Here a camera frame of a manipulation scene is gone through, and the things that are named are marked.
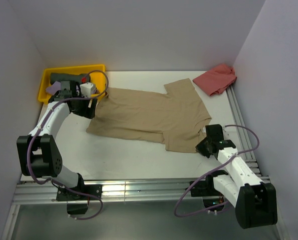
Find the beige t shirt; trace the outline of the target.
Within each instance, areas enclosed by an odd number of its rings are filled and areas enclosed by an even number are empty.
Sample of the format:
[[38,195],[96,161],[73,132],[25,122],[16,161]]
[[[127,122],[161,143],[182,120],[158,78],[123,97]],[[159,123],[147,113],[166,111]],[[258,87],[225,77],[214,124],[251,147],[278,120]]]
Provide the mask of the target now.
[[108,89],[87,133],[160,143],[171,152],[195,153],[211,116],[190,79],[165,84],[166,93]]

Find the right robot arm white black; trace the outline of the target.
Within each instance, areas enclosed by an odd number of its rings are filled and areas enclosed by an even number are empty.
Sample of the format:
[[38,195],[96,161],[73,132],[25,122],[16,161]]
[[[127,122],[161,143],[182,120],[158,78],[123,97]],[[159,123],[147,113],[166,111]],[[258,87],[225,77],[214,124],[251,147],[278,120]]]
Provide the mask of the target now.
[[276,190],[265,183],[237,153],[236,145],[224,138],[219,124],[207,125],[206,137],[196,146],[204,157],[214,156],[223,166],[208,173],[191,190],[191,196],[223,195],[235,208],[235,216],[243,229],[277,223]]

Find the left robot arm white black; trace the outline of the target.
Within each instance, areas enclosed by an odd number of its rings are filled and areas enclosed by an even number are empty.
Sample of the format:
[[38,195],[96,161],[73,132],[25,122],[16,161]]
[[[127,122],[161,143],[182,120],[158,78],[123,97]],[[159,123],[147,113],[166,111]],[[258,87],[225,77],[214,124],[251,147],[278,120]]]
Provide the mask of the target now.
[[79,173],[63,164],[56,145],[56,135],[69,114],[92,119],[95,116],[97,100],[91,99],[96,92],[93,83],[73,80],[60,83],[60,89],[49,99],[47,110],[37,126],[25,136],[17,139],[17,149],[23,175],[43,185],[54,181],[68,188],[68,194],[75,200],[85,196],[86,187]]

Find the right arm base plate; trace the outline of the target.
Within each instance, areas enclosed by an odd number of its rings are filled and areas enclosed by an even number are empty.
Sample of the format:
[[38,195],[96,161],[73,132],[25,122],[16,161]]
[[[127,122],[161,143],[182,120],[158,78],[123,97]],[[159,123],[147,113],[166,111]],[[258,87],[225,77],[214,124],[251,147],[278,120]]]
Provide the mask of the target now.
[[189,191],[191,197],[219,197],[224,196],[222,192],[214,188],[213,180],[201,180]]

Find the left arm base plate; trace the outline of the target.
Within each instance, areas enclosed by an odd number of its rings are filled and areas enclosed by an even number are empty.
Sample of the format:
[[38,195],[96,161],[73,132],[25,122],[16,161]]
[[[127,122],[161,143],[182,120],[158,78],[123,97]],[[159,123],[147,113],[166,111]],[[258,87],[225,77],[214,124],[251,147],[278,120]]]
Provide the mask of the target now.
[[67,213],[74,216],[84,215],[90,205],[91,200],[100,203],[100,210],[103,208],[101,200],[102,185],[87,184],[82,188],[63,188],[59,187],[56,201],[67,203]]

